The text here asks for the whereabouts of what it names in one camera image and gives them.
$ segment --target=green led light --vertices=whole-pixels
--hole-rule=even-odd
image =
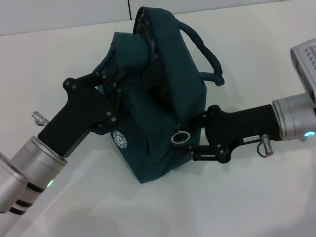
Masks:
[[[50,185],[52,185],[52,183],[54,183],[54,180],[50,181],[47,186],[49,187]]]

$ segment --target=metal ring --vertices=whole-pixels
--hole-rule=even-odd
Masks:
[[[183,142],[176,142],[176,141],[174,141],[174,137],[175,137],[176,135],[180,134],[180,133],[185,133],[185,134],[187,134],[188,138],[187,138],[185,141],[183,141]],[[171,142],[172,142],[173,144],[175,144],[175,145],[181,145],[181,144],[184,144],[184,143],[186,143],[187,141],[189,141],[190,137],[191,137],[191,135],[190,135],[188,132],[186,132],[186,131],[179,131],[179,132],[175,133],[175,134],[171,137]]]
[[[267,157],[269,157],[269,156],[264,156],[263,154],[261,154],[261,152],[260,152],[260,150],[259,150],[261,144],[262,144],[262,142],[259,142],[259,144],[257,145],[257,153],[258,153],[258,155],[261,156],[262,158],[267,158]]]

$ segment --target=robotic arm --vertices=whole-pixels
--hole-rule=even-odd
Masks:
[[[194,160],[229,162],[232,151],[241,145],[260,142],[273,154],[270,140],[301,139],[316,132],[316,39],[291,49],[293,64],[306,93],[294,95],[258,108],[225,113],[214,105],[179,127],[171,141],[179,152]],[[45,128],[32,137],[12,158],[0,154],[0,213],[22,215],[67,164],[68,157],[90,130],[101,124],[114,126],[118,120],[121,76],[107,80],[111,94],[104,96],[95,87],[105,76],[99,72],[78,79],[66,79],[65,107],[52,121],[39,113],[33,117]],[[190,133],[205,128],[208,146],[186,145]]]

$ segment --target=black band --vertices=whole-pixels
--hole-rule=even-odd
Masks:
[[[29,203],[27,201],[22,201],[22,200],[19,200],[19,199],[15,203],[20,205],[20,206],[23,206],[23,207],[30,207],[30,206],[33,205],[33,203]]]
[[[31,182],[28,182],[26,187],[28,187],[29,189],[32,189],[33,191],[38,192],[38,193],[42,193],[45,191],[45,189],[42,189],[42,188],[36,186],[35,184],[32,184]]]
[[[26,211],[21,211],[19,209],[12,207],[12,208],[10,208],[9,212],[12,212],[12,213],[17,214],[17,215],[23,215]]]

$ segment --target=teal bag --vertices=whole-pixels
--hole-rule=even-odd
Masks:
[[[214,73],[198,71],[180,30],[197,45]],[[178,124],[204,112],[204,81],[224,84],[219,61],[199,35],[159,8],[140,8],[133,34],[115,32],[107,56],[94,73],[106,77],[98,88],[103,93],[110,96],[111,88],[119,86],[121,106],[115,127],[100,125],[93,132],[111,133],[140,183],[155,180],[192,159],[176,154],[170,139]],[[190,144],[199,145],[199,141],[200,132],[196,132]]]

